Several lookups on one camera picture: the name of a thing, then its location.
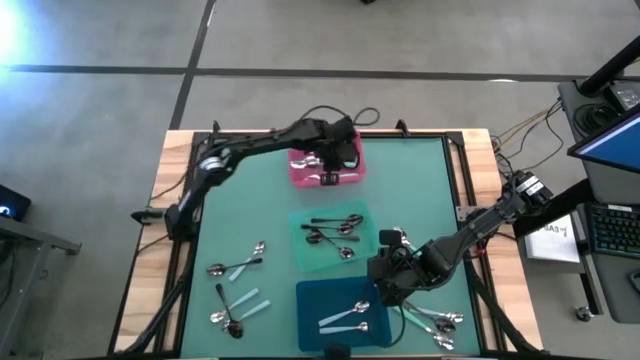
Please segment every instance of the pink container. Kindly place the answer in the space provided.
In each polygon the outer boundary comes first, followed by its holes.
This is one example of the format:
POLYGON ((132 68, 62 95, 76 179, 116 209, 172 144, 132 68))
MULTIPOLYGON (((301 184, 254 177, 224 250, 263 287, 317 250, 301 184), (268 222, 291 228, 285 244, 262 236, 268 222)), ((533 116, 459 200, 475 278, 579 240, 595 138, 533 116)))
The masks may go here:
MULTIPOLYGON (((367 167, 364 164, 364 152, 362 151, 362 140, 360 139, 360 132, 356 135, 356 148, 360 153, 360 164, 357 169, 342 169, 338 172, 340 176, 340 182, 338 185, 354 183, 362 180, 364 174, 367 172, 367 167)), ((289 177, 293 185, 299 188, 322 186, 320 185, 320 174, 324 174, 322 165, 314 168, 294 169, 291 167, 292 161, 301 161, 308 156, 300 150, 289 150, 289 161, 287 163, 289 167, 289 177)))

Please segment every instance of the black keyboard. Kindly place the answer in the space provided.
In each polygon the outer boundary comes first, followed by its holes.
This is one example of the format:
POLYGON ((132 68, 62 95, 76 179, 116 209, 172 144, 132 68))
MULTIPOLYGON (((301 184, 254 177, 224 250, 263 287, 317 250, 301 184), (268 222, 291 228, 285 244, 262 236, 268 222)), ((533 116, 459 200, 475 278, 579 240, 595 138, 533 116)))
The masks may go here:
POLYGON ((590 204, 586 212, 595 252, 640 258, 640 209, 590 204))

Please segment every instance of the metal spoon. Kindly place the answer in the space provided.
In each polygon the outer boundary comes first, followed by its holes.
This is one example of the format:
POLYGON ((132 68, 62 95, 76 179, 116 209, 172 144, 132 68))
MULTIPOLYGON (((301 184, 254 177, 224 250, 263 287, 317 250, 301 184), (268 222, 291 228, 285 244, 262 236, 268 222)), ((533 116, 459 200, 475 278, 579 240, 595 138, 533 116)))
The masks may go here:
POLYGON ((404 301, 404 306, 409 311, 417 312, 419 314, 422 314, 428 317, 431 321, 433 321, 433 324, 436 326, 436 328, 445 334, 450 334, 456 331, 456 326, 453 324, 451 320, 449 320, 446 317, 436 317, 430 314, 425 314, 421 312, 420 309, 418 309, 418 307, 414 306, 407 300, 404 301))
POLYGON ((400 226, 394 226, 393 230, 395 231, 399 231, 400 234, 402 234, 402 245, 408 247, 409 249, 411 249, 411 251, 416 251, 416 247, 413 246, 411 244, 411 242, 409 242, 409 238, 407 237, 407 233, 400 227, 400 226))
POLYGON ((233 320, 231 317, 231 311, 229 311, 227 300, 225 299, 224 292, 222 291, 222 284, 216 284, 216 291, 218 292, 218 296, 220 296, 220 300, 222 300, 222 305, 224 305, 225 310, 227 310, 227 314, 229 314, 229 326, 227 327, 229 335, 234 339, 240 339, 242 335, 244 335, 244 328, 240 321, 233 320))
POLYGON ((235 265, 229 265, 229 266, 225 266, 223 264, 213 264, 211 266, 209 266, 207 268, 207 273, 211 276, 220 276, 222 274, 224 274, 227 270, 234 268, 234 267, 238 267, 238 266, 243 266, 243 265, 253 265, 253 264, 260 264, 262 262, 262 258, 257 258, 257 259, 253 259, 251 261, 247 261, 247 262, 243 262, 240 264, 235 264, 235 265))
POLYGON ((360 214, 351 214, 351 215, 347 216, 346 219, 312 218, 311 222, 312 223, 319 223, 319 222, 344 221, 345 224, 348 224, 348 225, 351 225, 351 226, 356 226, 356 225, 360 225, 363 220, 364 220, 364 216, 362 216, 360 214))
POLYGON ((351 259, 356 253, 355 251, 353 251, 352 248, 348 248, 348 247, 344 247, 344 246, 338 246, 336 245, 336 243, 334 243, 331 239, 329 238, 325 238, 325 240, 327 240, 328 242, 330 242, 333 246, 335 246, 336 248, 338 248, 338 253, 340 254, 340 257, 343 260, 346 259, 351 259))
MULTIPOLYGON (((397 306, 394 306, 393 310, 395 310, 397 313, 400 313, 400 308, 397 306)), ((447 350, 453 350, 453 340, 450 339, 447 335, 439 331, 431 330, 430 327, 425 325, 422 321, 420 321, 420 319, 418 319, 408 311, 404 312, 404 318, 416 324, 419 328, 423 329, 424 331, 428 332, 433 338, 433 341, 435 341, 435 343, 438 344, 438 346, 447 350)))
POLYGON ((307 155, 302 160, 293 160, 289 164, 294 169, 314 168, 322 165, 322 160, 314 155, 307 155))
MULTIPOLYGON (((251 291, 249 291, 248 293, 246 293, 243 297, 241 297, 240 299, 236 300, 236 302, 234 302, 233 304, 231 304, 231 306, 229 306, 229 310, 233 309, 236 306, 239 306, 241 304, 243 304, 245 301, 251 299, 252 297, 258 295, 258 292, 260 292, 260 290, 258 290, 258 288, 255 288, 251 291)), ((213 314, 211 314, 211 316, 209 317, 209 319, 211 320, 212 323, 217 323, 222 321, 225 316, 227 316, 227 310, 221 310, 218 312, 214 312, 213 314)))
POLYGON ((320 231, 312 231, 311 234, 307 235, 306 240, 309 244, 318 244, 324 239, 334 239, 334 240, 349 240, 349 241, 360 241, 359 236, 325 236, 320 231))
POLYGON ((360 330, 362 332, 369 331, 369 324, 366 321, 361 322, 358 326, 338 326, 332 328, 320 328, 320 334, 335 334, 343 331, 360 330))
POLYGON ((354 313, 354 312, 362 314, 363 312, 365 312, 365 311, 367 311, 369 309, 369 306, 370 306, 370 304, 369 304, 368 301, 364 301, 364 300, 363 301, 358 301, 352 309, 349 309, 347 311, 343 311, 343 312, 335 314, 335 315, 331 315, 331 316, 329 316, 327 318, 324 318, 324 319, 318 321, 318 326, 319 327, 323 327, 325 325, 329 325, 332 322, 334 322, 336 320, 339 320, 339 319, 342 319, 343 317, 345 317, 345 316, 347 316, 347 315, 349 315, 351 313, 354 313))
POLYGON ((425 308, 421 308, 421 307, 417 307, 416 306, 416 311, 423 313, 425 315, 433 315, 433 316, 440 316, 440 317, 444 317, 447 318, 451 321, 453 321, 454 323, 461 323, 462 321, 464 321, 464 315, 458 312, 447 312, 447 313, 442 313, 439 311, 433 311, 433 310, 429 310, 429 309, 425 309, 425 308))
POLYGON ((330 227, 330 226, 315 226, 315 225, 309 225, 309 224, 302 224, 300 225, 300 228, 305 230, 330 229, 330 230, 337 231, 338 234, 340 235, 349 235, 353 232, 353 226, 349 224, 341 224, 337 228, 330 227))
MULTIPOLYGON (((251 256, 249 256, 247 258, 247 260, 245 260, 245 262, 249 262, 251 260, 253 260, 253 258, 255 258, 256 256, 262 254, 265 250, 267 246, 267 243, 265 241, 260 241, 256 244, 255 249, 253 250, 253 254, 251 256)), ((238 276, 240 276, 240 274, 242 273, 242 271, 244 270, 244 268, 247 267, 246 265, 241 265, 236 271, 233 272, 233 274, 231 274, 231 276, 229 276, 229 281, 234 281, 235 279, 238 278, 238 276)))

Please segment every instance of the gray floor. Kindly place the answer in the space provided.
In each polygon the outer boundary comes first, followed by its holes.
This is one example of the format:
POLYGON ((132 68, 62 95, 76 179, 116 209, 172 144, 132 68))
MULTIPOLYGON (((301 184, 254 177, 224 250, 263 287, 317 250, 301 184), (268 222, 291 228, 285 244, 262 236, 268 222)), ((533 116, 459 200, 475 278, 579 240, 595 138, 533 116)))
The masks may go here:
MULTIPOLYGON (((186 66, 205 0, 27 1, 21 41, 0 61, 186 66)), ((588 74, 638 35, 633 0, 218 0, 199 66, 588 74)), ((640 73, 634 67, 631 73, 640 73)), ((31 305, 21 350, 47 359, 103 355, 181 76, 0 73, 0 182, 34 200, 29 222, 84 244, 56 255, 31 305)), ((182 128, 282 127, 307 108, 376 106, 379 127, 486 127, 550 106, 554 83, 197 77, 182 128)), ((551 124, 571 144, 562 113, 551 124)), ((534 130, 515 167, 556 146, 534 130)), ((558 155, 536 174, 553 191, 584 177, 558 155)), ((637 358, 640 327, 588 324, 576 275, 525 263, 544 345, 554 353, 637 358)))

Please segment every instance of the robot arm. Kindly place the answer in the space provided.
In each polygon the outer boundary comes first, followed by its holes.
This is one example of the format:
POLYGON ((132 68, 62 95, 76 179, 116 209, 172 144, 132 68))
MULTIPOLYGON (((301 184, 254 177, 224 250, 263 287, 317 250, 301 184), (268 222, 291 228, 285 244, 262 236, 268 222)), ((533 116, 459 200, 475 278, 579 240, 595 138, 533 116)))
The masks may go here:
POLYGON ((333 124, 325 120, 300 119, 286 129, 209 144, 195 164, 190 189, 180 203, 171 205, 164 215, 169 238, 184 240, 194 234, 194 213, 205 195, 229 178, 242 159, 289 148, 314 152, 326 172, 321 176, 321 182, 335 185, 339 177, 334 172, 346 167, 348 162, 357 166, 359 154, 352 141, 355 136, 354 124, 348 117, 333 124))
POLYGON ((492 237, 501 225, 544 207, 551 196, 532 173, 517 171, 494 206, 470 214, 458 232, 430 240, 413 253, 401 244, 398 231, 381 231, 380 242, 387 247, 369 259, 368 276, 378 285, 385 306, 401 305, 416 290, 446 284, 467 249, 492 237))

